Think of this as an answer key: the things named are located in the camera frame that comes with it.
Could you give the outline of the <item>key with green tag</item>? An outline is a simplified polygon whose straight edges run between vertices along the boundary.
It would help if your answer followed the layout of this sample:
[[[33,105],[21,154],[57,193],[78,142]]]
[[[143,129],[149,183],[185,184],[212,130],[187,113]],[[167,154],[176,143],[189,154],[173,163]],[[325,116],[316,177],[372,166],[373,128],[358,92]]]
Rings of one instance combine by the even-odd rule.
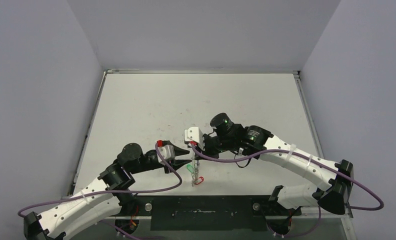
[[[187,164],[186,168],[191,174],[193,174],[195,172],[195,169],[191,164]]]

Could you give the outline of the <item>key with red tag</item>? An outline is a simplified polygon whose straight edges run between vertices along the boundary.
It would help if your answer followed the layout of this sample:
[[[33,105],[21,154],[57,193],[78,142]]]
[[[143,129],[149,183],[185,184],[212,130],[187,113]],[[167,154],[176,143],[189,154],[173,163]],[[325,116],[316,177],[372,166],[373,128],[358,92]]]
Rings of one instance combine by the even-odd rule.
[[[198,177],[197,180],[195,181],[195,185],[199,185],[204,181],[204,178],[202,176]]]

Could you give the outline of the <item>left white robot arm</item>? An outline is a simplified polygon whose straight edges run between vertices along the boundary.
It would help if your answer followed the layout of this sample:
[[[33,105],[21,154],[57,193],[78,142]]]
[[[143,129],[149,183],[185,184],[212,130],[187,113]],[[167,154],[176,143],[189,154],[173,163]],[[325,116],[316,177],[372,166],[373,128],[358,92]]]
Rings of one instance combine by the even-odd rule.
[[[24,215],[23,234],[27,240],[69,240],[97,222],[135,210],[138,190],[130,190],[134,174],[164,169],[175,173],[190,160],[176,157],[188,155],[189,150],[175,146],[169,140],[159,140],[154,149],[143,152],[137,143],[125,145],[116,159],[73,196],[53,201],[52,208]]]

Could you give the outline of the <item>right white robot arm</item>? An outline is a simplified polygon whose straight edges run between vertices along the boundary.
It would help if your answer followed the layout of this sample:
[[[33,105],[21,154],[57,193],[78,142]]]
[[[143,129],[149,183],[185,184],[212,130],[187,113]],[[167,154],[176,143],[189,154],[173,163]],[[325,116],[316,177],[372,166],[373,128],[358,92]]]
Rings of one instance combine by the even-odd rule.
[[[297,186],[276,186],[268,201],[272,213],[280,215],[290,209],[319,206],[332,214],[345,214],[353,188],[350,179],[354,166],[351,162],[345,159],[335,162],[314,156],[264,128],[233,123],[224,112],[213,117],[210,126],[215,136],[199,129],[187,132],[189,139],[196,137],[192,143],[204,159],[217,159],[220,153],[233,152],[248,159],[278,165],[309,182]]]

